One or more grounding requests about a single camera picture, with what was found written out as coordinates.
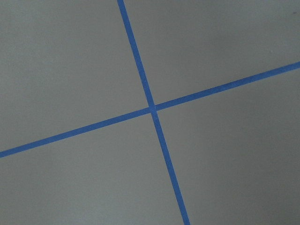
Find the blue tape left vertical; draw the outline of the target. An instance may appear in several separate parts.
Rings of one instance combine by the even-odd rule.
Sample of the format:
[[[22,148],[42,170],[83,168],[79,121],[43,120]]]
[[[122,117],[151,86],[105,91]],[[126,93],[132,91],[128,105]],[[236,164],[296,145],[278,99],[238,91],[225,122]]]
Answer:
[[[133,54],[133,57],[134,57],[134,60],[135,60],[136,68],[138,70],[139,77],[140,77],[140,80],[141,80],[141,83],[142,83],[144,94],[146,96],[146,100],[147,100],[147,103],[148,103],[148,108],[150,110],[150,114],[151,114],[151,117],[152,117],[152,120],[153,120],[155,131],[157,133],[157,137],[158,137],[159,144],[160,144],[160,147],[161,147],[161,151],[162,151],[162,154],[163,154],[163,157],[164,157],[165,165],[166,165],[166,168],[168,170],[168,174],[169,174],[169,177],[170,177],[172,188],[173,188],[173,191],[174,191],[174,194],[175,194],[175,197],[176,197],[176,201],[177,201],[177,204],[178,204],[178,207],[179,207],[179,210],[180,210],[181,218],[183,220],[183,224],[189,225],[190,220],[189,220],[189,217],[188,217],[186,206],[185,206],[185,203],[184,203],[184,200],[183,200],[183,197],[182,197],[182,193],[181,193],[181,190],[180,190],[180,186],[179,186],[179,183],[178,183],[178,179],[177,179],[174,167],[173,167],[172,159],[171,159],[169,149],[168,149],[168,146],[167,146],[167,143],[166,143],[166,140],[165,140],[164,132],[163,132],[163,129],[161,127],[161,123],[160,123],[160,120],[159,120],[157,109],[156,109],[156,106],[155,106],[155,103],[154,103],[154,100],[153,100],[151,89],[150,89],[148,79],[147,79],[147,76],[146,76],[146,73],[145,73],[145,70],[144,70],[144,66],[143,66],[143,63],[142,63],[142,60],[141,60],[139,49],[138,49],[138,46],[137,46],[137,43],[136,43],[136,40],[135,40],[135,36],[134,36],[133,30],[132,30],[132,26],[131,26],[130,19],[129,19],[129,16],[128,16],[128,13],[127,13],[127,9],[126,9],[124,1],[119,0],[119,1],[117,1],[117,3],[118,3],[120,14],[121,14],[121,17],[122,17],[122,20],[123,20],[123,23],[124,23],[125,30],[126,30],[126,33],[127,33],[128,41],[129,41],[129,44],[130,44],[130,47],[131,47],[131,50],[132,50],[132,54]]]

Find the blue tape lower horizontal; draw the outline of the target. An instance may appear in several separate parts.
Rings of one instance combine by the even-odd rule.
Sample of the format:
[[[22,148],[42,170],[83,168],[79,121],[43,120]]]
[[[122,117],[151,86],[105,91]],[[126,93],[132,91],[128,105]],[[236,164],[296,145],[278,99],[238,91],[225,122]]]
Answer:
[[[219,86],[207,89],[207,90],[202,90],[202,91],[199,91],[199,92],[187,95],[187,96],[183,96],[183,97],[176,98],[176,99],[173,99],[173,100],[170,100],[170,101],[167,101],[167,102],[160,103],[160,104],[155,106],[155,109],[156,109],[156,111],[160,111],[160,110],[167,109],[167,108],[170,108],[170,107],[173,107],[173,106],[176,106],[176,105],[181,105],[181,104],[189,102],[189,101],[200,99],[200,98],[210,96],[210,95],[213,95],[213,94],[216,94],[216,93],[220,93],[220,92],[223,92],[223,91],[226,91],[226,90],[234,89],[234,88],[237,88],[239,86],[243,86],[243,85],[246,85],[246,84],[249,84],[249,83],[253,83],[253,82],[256,82],[256,81],[259,81],[259,80],[262,80],[262,79],[266,79],[266,78],[269,78],[269,77],[272,77],[272,76],[276,76],[276,75],[280,75],[280,74],[283,74],[283,73],[286,73],[286,72],[297,70],[299,68],[300,68],[300,63],[295,62],[295,63],[289,64],[289,65],[286,65],[286,66],[283,66],[283,67],[279,67],[279,68],[276,68],[276,69],[273,69],[273,70],[270,70],[270,71],[262,72],[262,73],[259,73],[259,74],[253,75],[253,76],[249,76],[249,77],[242,78],[242,79],[239,79],[239,80],[236,80],[236,81],[233,81],[233,82],[222,84],[222,85],[219,85]],[[10,155],[19,153],[19,152],[31,150],[31,149],[36,148],[36,147],[40,147],[40,146],[44,146],[44,145],[47,145],[47,144],[50,144],[50,143],[58,142],[58,141],[61,141],[63,139],[67,139],[67,138],[70,138],[70,137],[73,137],[73,136],[81,135],[83,133],[87,133],[87,132],[90,132],[90,131],[93,131],[93,130],[104,128],[104,127],[107,127],[109,125],[113,125],[113,124],[116,124],[116,123],[119,123],[119,122],[127,121],[129,119],[137,118],[137,117],[149,114],[149,113],[153,113],[153,109],[149,108],[149,107],[148,108],[143,108],[143,109],[140,109],[140,110],[137,110],[137,111],[133,111],[133,112],[130,112],[130,113],[126,113],[124,115],[120,115],[120,116],[117,116],[117,117],[114,117],[114,118],[110,118],[110,119],[107,119],[107,120],[104,120],[104,121],[101,121],[101,122],[90,124],[90,125],[80,127],[80,128],[74,129],[74,130],[63,132],[63,133],[58,134],[58,135],[50,136],[50,137],[47,137],[45,139],[41,139],[41,140],[38,140],[38,141],[30,142],[30,143],[27,143],[27,144],[24,144],[24,145],[21,145],[21,146],[18,146],[18,147],[14,147],[14,148],[11,148],[11,149],[8,149],[8,150],[1,151],[0,152],[0,157],[4,158],[4,157],[7,157],[7,156],[10,156]]]

